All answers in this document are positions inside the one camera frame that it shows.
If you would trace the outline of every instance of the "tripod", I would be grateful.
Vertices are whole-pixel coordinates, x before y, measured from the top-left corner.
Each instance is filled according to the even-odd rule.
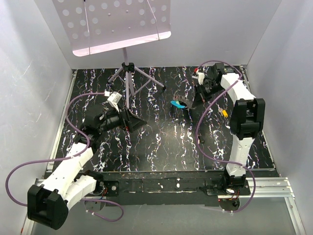
[[[163,90],[166,89],[166,86],[164,86],[162,83],[156,81],[154,78],[152,78],[151,76],[146,74],[144,71],[142,71],[139,68],[137,68],[133,63],[129,63],[128,62],[128,56],[127,56],[127,51],[126,51],[125,47],[123,48],[123,55],[124,55],[124,62],[122,63],[122,66],[109,79],[108,83],[111,83],[113,81],[113,79],[115,79],[118,76],[118,74],[120,72],[122,72],[122,70],[125,71],[125,73],[126,73],[126,81],[125,81],[125,86],[126,86],[126,107],[127,108],[129,108],[129,97],[130,97],[129,89],[131,90],[131,95],[136,95],[139,91],[141,91],[144,87],[146,87],[148,85],[148,83],[151,82],[151,81],[153,81],[156,84],[158,84],[159,86],[161,86],[163,88]],[[142,85],[142,87],[137,89],[136,92],[134,91],[134,84],[133,84],[132,75],[131,75],[131,73],[134,72],[135,70],[149,79],[145,84]]]

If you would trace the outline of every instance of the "blue object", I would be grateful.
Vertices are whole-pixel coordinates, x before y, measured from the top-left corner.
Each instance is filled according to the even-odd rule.
[[[185,106],[181,105],[181,104],[179,103],[179,101],[172,100],[172,101],[171,101],[171,104],[174,105],[174,106],[176,106],[176,107],[179,108],[179,109],[184,109],[184,108],[186,108]]]

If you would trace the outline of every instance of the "perforated metal panel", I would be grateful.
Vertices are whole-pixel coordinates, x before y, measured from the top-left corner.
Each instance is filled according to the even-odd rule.
[[[77,56],[165,39],[171,35],[170,0],[52,1]]]

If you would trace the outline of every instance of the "black marble table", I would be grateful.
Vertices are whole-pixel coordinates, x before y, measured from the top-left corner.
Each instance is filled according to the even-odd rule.
[[[170,101],[175,94],[193,97],[191,78],[193,67],[144,68],[143,70],[167,86],[162,91],[160,86],[150,82],[135,97],[130,99],[130,110],[148,124],[134,133],[119,128],[111,130],[105,136],[100,150],[84,166],[84,170],[96,171],[198,171],[223,169],[223,164],[212,162],[199,154],[195,145],[195,128],[208,103],[194,110],[180,110]],[[116,69],[78,70],[71,98],[90,92],[117,91],[125,98],[125,86],[117,77],[112,85],[107,85],[108,78]],[[147,79],[138,72],[133,74],[135,86],[139,88]],[[102,104],[108,107],[103,96],[85,96],[70,108],[70,120],[79,126],[88,107]],[[204,119],[200,132],[205,143],[205,152],[216,159],[228,160],[232,146],[229,120],[233,103],[224,95],[212,107]],[[220,112],[226,110],[229,117]],[[65,123],[57,151],[57,158],[64,157],[73,144],[75,132]],[[249,168],[272,169],[267,143],[260,134],[251,147],[247,166]]]

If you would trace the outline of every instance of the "white wall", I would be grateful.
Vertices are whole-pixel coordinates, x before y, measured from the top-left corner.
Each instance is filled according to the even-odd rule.
[[[121,50],[76,57],[52,0],[35,0],[72,69],[116,68]],[[172,36],[130,47],[138,67],[199,65],[208,59],[247,64],[281,0],[172,0]]]
[[[264,131],[278,171],[289,177],[307,234],[313,234],[313,2],[283,0],[248,64],[266,104]]]
[[[48,159],[69,89],[71,69],[33,0],[0,0],[0,233],[19,234],[26,208],[6,195],[15,166]],[[26,166],[10,180],[13,195],[27,190],[46,164]]]

